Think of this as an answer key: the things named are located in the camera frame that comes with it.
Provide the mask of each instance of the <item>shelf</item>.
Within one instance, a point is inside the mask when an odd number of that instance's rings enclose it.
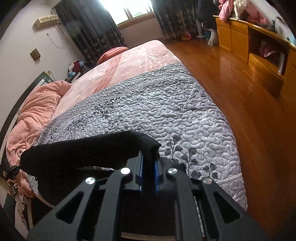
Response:
[[[267,90],[277,97],[284,83],[284,77],[278,74],[278,67],[253,53],[249,55],[249,66],[262,79]]]

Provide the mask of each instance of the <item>wooden dresser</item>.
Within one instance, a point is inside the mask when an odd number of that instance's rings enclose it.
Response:
[[[249,22],[230,18],[223,22],[214,16],[217,23],[219,46],[249,64],[250,68],[265,83],[266,89],[275,97],[282,97],[290,108],[296,110],[296,46],[278,34]],[[284,54],[283,71],[259,55],[261,39],[276,41]]]

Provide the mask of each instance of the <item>bed frame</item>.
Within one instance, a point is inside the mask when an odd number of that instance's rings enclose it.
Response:
[[[17,118],[20,115],[20,111],[23,107],[23,103],[25,102],[28,95],[31,93],[31,91],[36,86],[45,85],[48,83],[53,82],[53,80],[45,73],[42,72],[41,75],[39,75],[33,83],[25,90],[25,92],[21,95],[21,97],[18,99],[18,101],[13,106],[12,110],[10,111],[8,117],[6,118],[2,129],[0,131],[0,143],[1,143],[1,149],[0,149],[0,177],[3,179],[6,179],[5,176],[5,165],[3,160],[6,158],[6,142],[7,138],[13,129],[13,127],[17,124]]]

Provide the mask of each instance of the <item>pillow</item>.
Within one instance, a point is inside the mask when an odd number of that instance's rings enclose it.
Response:
[[[116,48],[110,49],[100,57],[100,59],[98,60],[96,65],[101,64],[101,63],[107,61],[108,59],[111,59],[112,57],[114,57],[120,53],[123,53],[127,50],[128,50],[127,47],[116,47]]]

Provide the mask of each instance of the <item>gray quilted bedspread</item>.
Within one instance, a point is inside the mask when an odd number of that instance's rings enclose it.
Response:
[[[101,90],[53,119],[38,144],[134,130],[161,143],[160,155],[210,176],[244,209],[247,199],[235,137],[221,110],[182,64]]]

